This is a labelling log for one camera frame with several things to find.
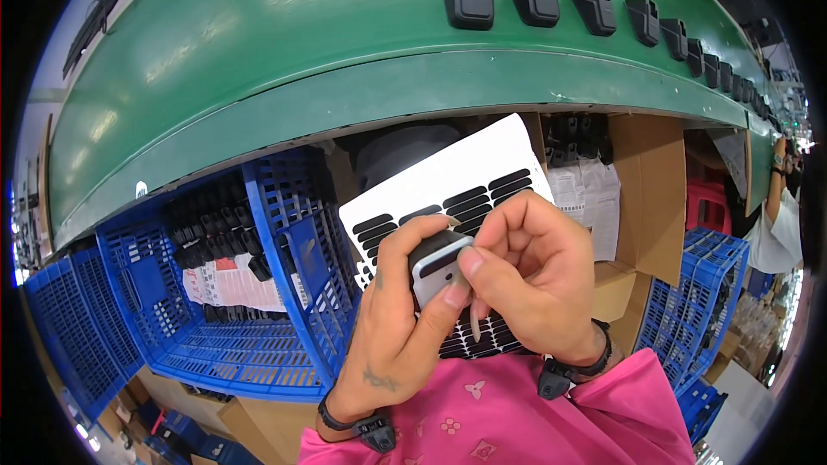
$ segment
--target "red stool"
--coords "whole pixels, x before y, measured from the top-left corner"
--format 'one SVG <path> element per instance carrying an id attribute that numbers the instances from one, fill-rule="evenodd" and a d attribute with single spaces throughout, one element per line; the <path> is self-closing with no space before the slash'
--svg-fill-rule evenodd
<path id="1" fill-rule="evenodd" d="M 712 214 L 712 205 L 718 205 L 720 208 L 715 210 L 723 213 L 716 215 L 715 220 L 698 221 L 700 202 L 708 203 L 709 208 L 706 209 L 708 215 Z M 729 207 L 726 204 L 723 185 L 718 183 L 701 185 L 694 180 L 687 185 L 687 230 L 692 230 L 698 225 L 732 235 L 732 220 L 729 218 Z"/>

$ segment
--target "person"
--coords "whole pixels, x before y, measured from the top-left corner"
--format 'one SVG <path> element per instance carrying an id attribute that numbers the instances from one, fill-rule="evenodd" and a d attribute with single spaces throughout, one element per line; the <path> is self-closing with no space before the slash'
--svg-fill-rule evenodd
<path id="1" fill-rule="evenodd" d="M 338 424 L 387 414 L 395 449 L 380 454 L 318 416 L 302 436 L 300 463 L 695 462 L 655 353 L 624 356 L 591 320 L 589 233 L 540 195 L 523 191 L 494 208 L 459 254 L 464 278 L 416 319 L 408 253 L 450 223 L 439 214 L 414 218 L 379 245 L 350 350 L 324 401 Z M 481 319 L 499 312 L 532 354 L 440 360 L 440 344 L 469 305 Z M 575 375 L 567 396 L 538 395 L 541 356 L 589 367 L 607 345 L 596 375 Z"/>
<path id="2" fill-rule="evenodd" d="M 758 218 L 743 237 L 749 241 L 750 267 L 762 273 L 789 273 L 801 262 L 801 231 L 798 202 L 787 189 L 787 142 L 775 143 L 770 172 L 770 190 L 759 210 Z"/>

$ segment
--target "wrist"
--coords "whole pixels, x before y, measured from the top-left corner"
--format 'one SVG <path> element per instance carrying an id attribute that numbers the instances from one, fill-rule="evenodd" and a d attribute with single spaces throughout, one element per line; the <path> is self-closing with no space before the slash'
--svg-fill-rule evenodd
<path id="1" fill-rule="evenodd" d="M 365 410 L 357 406 L 350 406 L 350 403 L 346 402 L 345 398 L 341 395 L 341 391 L 336 387 L 333 387 L 330 395 L 327 396 L 325 406 L 327 413 L 329 413 L 336 422 L 341 422 L 342 424 L 350 424 L 357 420 L 366 419 L 376 411 L 375 409 Z"/>
<path id="2" fill-rule="evenodd" d="M 579 343 L 571 350 L 552 354 L 555 360 L 573 367 L 590 367 L 597 363 L 606 348 L 606 337 L 600 327 L 589 322 L 589 330 L 579 338 Z"/>

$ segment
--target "workbench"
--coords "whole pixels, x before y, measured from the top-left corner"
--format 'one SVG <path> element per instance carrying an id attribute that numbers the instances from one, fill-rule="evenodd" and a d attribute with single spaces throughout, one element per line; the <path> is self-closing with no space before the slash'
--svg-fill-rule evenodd
<path id="1" fill-rule="evenodd" d="M 654 0 L 705 52 L 771 94 L 715 0 Z M 490 31 L 460 30 L 442 0 L 134 0 L 75 78 L 50 142 L 55 249 L 182 180 L 292 145 L 462 113 L 660 113 L 749 130 L 750 210 L 766 197 L 772 129 L 694 79 L 666 44 L 592 36 L 572 0 L 554 28 L 494 0 Z"/>

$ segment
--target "small electronic device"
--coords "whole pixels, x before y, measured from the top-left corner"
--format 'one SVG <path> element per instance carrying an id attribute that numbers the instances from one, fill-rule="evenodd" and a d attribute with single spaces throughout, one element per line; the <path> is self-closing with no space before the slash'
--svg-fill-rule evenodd
<path id="1" fill-rule="evenodd" d="M 413 303 L 417 312 L 460 273 L 457 255 L 474 243 L 470 235 L 443 230 L 419 243 L 408 255 Z"/>

